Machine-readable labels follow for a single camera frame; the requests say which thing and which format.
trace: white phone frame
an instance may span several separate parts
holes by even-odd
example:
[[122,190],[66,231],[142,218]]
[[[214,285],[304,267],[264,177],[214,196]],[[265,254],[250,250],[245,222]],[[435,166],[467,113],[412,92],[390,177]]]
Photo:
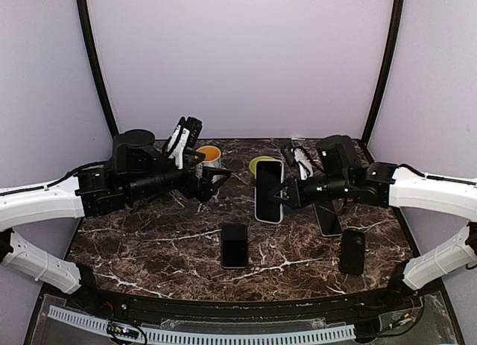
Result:
[[[280,183],[283,182],[283,177],[285,176],[285,167],[283,165],[283,161],[282,160],[278,160],[278,159],[269,159],[269,160],[259,160],[256,164],[256,169],[258,168],[259,166],[259,162],[279,162],[282,166],[282,174],[280,175]],[[283,190],[280,191],[280,197],[283,196]],[[282,221],[283,221],[283,205],[280,204],[280,220],[278,222],[270,222],[270,221],[265,221],[265,220],[260,220],[258,217],[256,217],[256,186],[255,186],[255,198],[254,198],[254,205],[253,205],[253,208],[254,208],[254,213],[255,213],[255,219],[258,221],[258,222],[263,222],[265,224],[280,224]]]

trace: smartphone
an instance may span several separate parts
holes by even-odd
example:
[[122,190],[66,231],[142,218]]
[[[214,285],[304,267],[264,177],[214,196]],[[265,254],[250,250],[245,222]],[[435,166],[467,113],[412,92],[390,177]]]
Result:
[[313,208],[315,209],[316,220],[323,237],[342,234],[343,230],[340,220],[336,215],[335,205],[333,205],[332,201],[313,203]]
[[221,242],[223,269],[244,269],[248,266],[247,226],[223,224]]
[[341,254],[338,269],[342,273],[361,276],[364,272],[364,233],[344,230],[341,236]]
[[279,224],[283,219],[283,205],[270,201],[269,194],[283,182],[283,162],[260,160],[256,164],[255,218],[260,222]]

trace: robotic arm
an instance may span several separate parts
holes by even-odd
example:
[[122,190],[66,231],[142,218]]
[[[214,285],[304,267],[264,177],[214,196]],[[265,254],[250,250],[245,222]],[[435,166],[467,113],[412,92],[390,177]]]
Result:
[[[113,139],[113,155],[46,184],[0,189],[0,262],[72,294],[94,283],[92,271],[83,265],[58,259],[26,241],[12,227],[53,218],[106,215],[136,201],[180,191],[186,198],[204,202],[230,178],[224,169],[195,166],[204,155],[192,150],[202,123],[181,118],[162,153],[154,148],[154,134],[130,130]],[[212,179],[219,175],[216,182]]]
[[372,206],[430,209],[469,220],[450,240],[397,265],[386,301],[411,294],[434,279],[477,262],[477,179],[424,174],[408,165],[384,162],[362,167],[349,136],[330,136],[316,148],[324,173],[305,180],[285,180],[271,192],[272,200],[302,208],[343,198]]

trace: brown marble surface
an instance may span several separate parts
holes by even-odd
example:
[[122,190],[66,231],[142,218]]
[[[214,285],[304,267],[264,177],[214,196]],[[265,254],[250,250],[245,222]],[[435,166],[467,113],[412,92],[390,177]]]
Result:
[[[311,206],[300,210],[285,207],[279,225],[255,220],[248,163],[260,155],[281,158],[279,143],[199,141],[198,146],[218,146],[223,166],[233,173],[218,195],[200,204],[174,192],[134,214],[126,209],[84,220],[67,259],[91,266],[103,289],[180,300],[298,300],[384,287],[394,265],[411,257],[390,209],[349,203],[340,217],[344,229],[366,234],[362,276],[339,272],[340,238],[321,236]],[[318,159],[315,141],[301,144]],[[287,175],[297,174],[286,166]],[[248,269],[221,268],[222,222],[248,225]]]

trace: white perforated rail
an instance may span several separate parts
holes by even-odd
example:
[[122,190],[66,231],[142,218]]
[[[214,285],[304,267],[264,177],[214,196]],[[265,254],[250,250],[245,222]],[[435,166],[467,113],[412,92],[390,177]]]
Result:
[[[106,333],[107,320],[51,306],[48,317],[98,335]],[[307,332],[289,332],[266,335],[216,335],[189,332],[170,332],[141,326],[148,344],[172,345],[315,345],[331,344],[355,339],[354,325]],[[142,335],[136,340],[143,344]]]

